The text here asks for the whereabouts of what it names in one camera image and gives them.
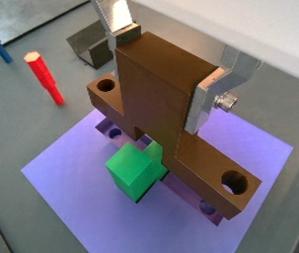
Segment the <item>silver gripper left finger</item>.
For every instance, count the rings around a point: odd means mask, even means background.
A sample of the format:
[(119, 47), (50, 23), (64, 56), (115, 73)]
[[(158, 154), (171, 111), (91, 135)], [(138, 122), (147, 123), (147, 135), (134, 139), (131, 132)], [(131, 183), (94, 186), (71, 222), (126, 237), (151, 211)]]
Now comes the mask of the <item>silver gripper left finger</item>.
[(134, 22), (127, 0), (90, 0), (106, 30), (108, 47), (116, 48), (142, 35), (142, 27)]

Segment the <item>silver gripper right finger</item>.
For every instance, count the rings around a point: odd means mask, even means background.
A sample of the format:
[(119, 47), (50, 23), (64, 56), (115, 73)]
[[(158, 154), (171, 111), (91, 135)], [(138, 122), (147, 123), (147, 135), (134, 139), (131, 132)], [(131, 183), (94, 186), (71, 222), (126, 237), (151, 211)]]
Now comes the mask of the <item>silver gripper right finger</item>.
[(185, 130), (194, 134), (210, 118), (214, 109), (227, 112), (238, 101), (231, 90), (245, 84), (262, 65), (262, 61), (226, 46), (219, 67), (197, 85), (186, 117)]

